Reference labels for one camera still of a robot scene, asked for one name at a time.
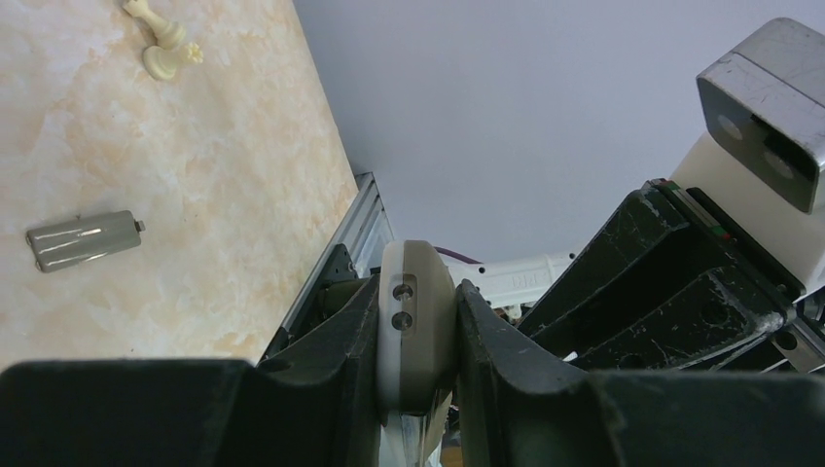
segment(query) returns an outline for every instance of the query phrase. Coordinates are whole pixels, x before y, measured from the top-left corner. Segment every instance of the marble table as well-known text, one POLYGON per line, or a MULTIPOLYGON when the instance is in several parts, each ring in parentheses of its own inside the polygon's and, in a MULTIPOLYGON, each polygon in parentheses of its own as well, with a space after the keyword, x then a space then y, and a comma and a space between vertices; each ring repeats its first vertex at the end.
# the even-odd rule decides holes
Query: marble table
POLYGON ((356 194, 292 2, 150 2, 204 54, 170 82, 120 4, 0 6, 0 369, 254 361, 356 194), (141 246, 35 269, 28 229, 124 209, 141 246))

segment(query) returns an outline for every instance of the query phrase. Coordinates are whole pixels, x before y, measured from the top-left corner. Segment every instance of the purple cable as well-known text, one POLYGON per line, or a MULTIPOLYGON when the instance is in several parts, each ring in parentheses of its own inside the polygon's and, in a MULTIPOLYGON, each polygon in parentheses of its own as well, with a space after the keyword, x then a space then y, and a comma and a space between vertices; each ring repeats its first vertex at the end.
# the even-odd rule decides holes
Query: purple cable
POLYGON ((456 253, 452 250, 447 250, 446 248, 442 248, 440 246, 436 247, 436 251, 442 255, 449 256, 453 259, 456 259, 462 263, 467 263, 468 265, 480 265, 482 264, 481 261, 476 261, 470 257, 464 256, 461 253, 456 253))

